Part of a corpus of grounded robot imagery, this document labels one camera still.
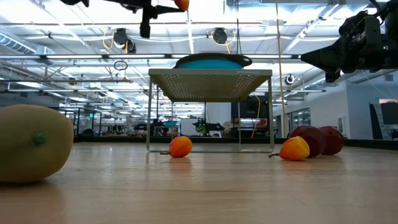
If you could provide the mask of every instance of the shelf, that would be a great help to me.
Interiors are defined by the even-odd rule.
[[[239,102],[271,78],[272,70],[149,69],[173,102]]]

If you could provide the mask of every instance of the table leg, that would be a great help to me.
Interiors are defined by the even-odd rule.
[[[173,114],[174,114],[174,106],[173,106],[173,101],[172,101],[172,124],[173,124]],[[170,128],[170,130],[172,131],[171,136],[172,136],[172,141],[173,141],[174,128]]]
[[[242,143],[241,137],[241,102],[238,103],[238,119],[239,119],[239,146]]]
[[[152,78],[149,77],[149,94],[148,94],[148,120],[147,120],[147,150],[149,150],[150,142],[150,106],[152,105]]]
[[[268,105],[269,105],[269,140],[271,149],[274,150],[274,113],[272,106],[272,80],[268,79]]]

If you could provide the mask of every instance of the ceiling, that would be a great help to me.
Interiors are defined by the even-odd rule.
[[[85,7],[82,3],[67,6],[59,0],[3,0],[0,2],[0,34],[7,34],[32,49],[42,50],[46,47],[47,52],[51,54],[123,54],[121,49],[107,47],[111,45],[112,33],[116,28],[127,28],[129,38],[137,47],[137,54],[188,55],[202,52],[227,53],[226,46],[215,44],[211,38],[214,29],[222,27],[228,35],[228,41],[231,41],[228,46],[229,51],[231,54],[236,54],[238,45],[234,36],[238,30],[236,23],[238,15],[242,54],[277,55],[278,22],[275,4],[261,2],[264,1],[240,0],[239,13],[236,13],[235,8],[226,5],[224,0],[191,0],[188,12],[163,14],[158,19],[151,20],[151,38],[143,39],[139,35],[142,12],[133,14],[114,2],[91,0],[90,6]],[[370,13],[376,11],[365,0],[339,2],[346,4],[329,5],[327,0],[280,0],[278,9],[282,53],[300,55],[326,47],[339,37],[338,28],[347,17],[363,9],[367,9]],[[153,0],[152,4],[175,7],[171,0]],[[20,54],[1,45],[0,53]],[[101,80],[116,78],[117,71],[114,71],[112,60],[105,66],[95,60],[56,60],[51,66],[33,60],[8,60],[6,63],[28,70],[30,75],[24,75],[24,78],[43,78],[47,67],[47,76],[52,75],[53,79],[73,77],[97,80],[91,84],[56,83],[56,86],[43,85],[41,88],[82,89],[94,85],[102,89],[145,90],[148,89],[149,68],[172,68],[177,60],[177,58],[128,60],[128,68],[119,72],[117,78],[126,77],[131,83],[101,83]],[[255,60],[255,63],[246,69],[271,69],[275,76],[273,88],[280,88],[278,60]],[[281,72],[283,77],[292,74],[299,78],[296,79],[295,87],[317,82],[324,74],[321,70],[299,60],[283,60]],[[13,73],[6,76],[5,72],[0,72],[0,77],[21,78],[21,73],[13,70]],[[13,84],[12,87],[27,88],[18,84]],[[62,96],[60,97],[62,100],[64,96],[70,96],[69,93],[58,94]],[[116,94],[119,98],[115,101],[108,96],[98,98],[94,93],[91,96],[75,97],[86,98],[92,102],[110,103],[120,103],[120,99],[134,104],[147,100],[144,92]]]

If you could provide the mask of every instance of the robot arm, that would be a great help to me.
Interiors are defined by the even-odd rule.
[[[63,3],[68,5],[75,5],[82,2],[86,7],[89,6],[90,0],[61,0]],[[157,16],[165,13],[172,12],[185,12],[189,7],[189,0],[174,0],[178,8],[167,7],[167,6],[153,6],[151,0],[104,0],[110,2],[116,2],[122,5],[127,10],[136,13],[139,9],[142,9],[142,22],[140,25],[140,35],[143,38],[150,37],[150,25],[151,19],[157,19]]]
[[[303,62],[326,72],[326,82],[332,83],[340,73],[355,70],[398,68],[398,0],[391,0],[378,12],[369,15],[361,11],[347,18],[339,28],[340,38],[331,46],[305,53]],[[381,34],[380,17],[386,23],[386,33]]]

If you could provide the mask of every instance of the wall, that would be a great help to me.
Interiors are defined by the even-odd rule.
[[[311,125],[315,127],[337,126],[338,118],[344,116],[346,123],[345,134],[350,138],[346,82],[342,81],[336,87],[326,87],[324,89],[326,90],[325,93],[309,93],[305,96],[304,101],[288,101],[285,113],[310,108]],[[274,108],[274,116],[281,114],[281,106]]]
[[[360,84],[348,82],[349,125],[352,130],[352,139],[373,139],[369,104],[375,104],[377,109],[379,99],[397,98],[398,82],[396,79],[398,79],[397,75],[394,75],[394,82],[384,82],[383,77]]]
[[[207,103],[206,121],[208,123],[220,123],[231,121],[231,103]]]
[[[0,107],[17,104],[58,107],[59,100],[51,96],[39,96],[37,93],[27,93],[27,98],[21,97],[18,93],[0,94]]]

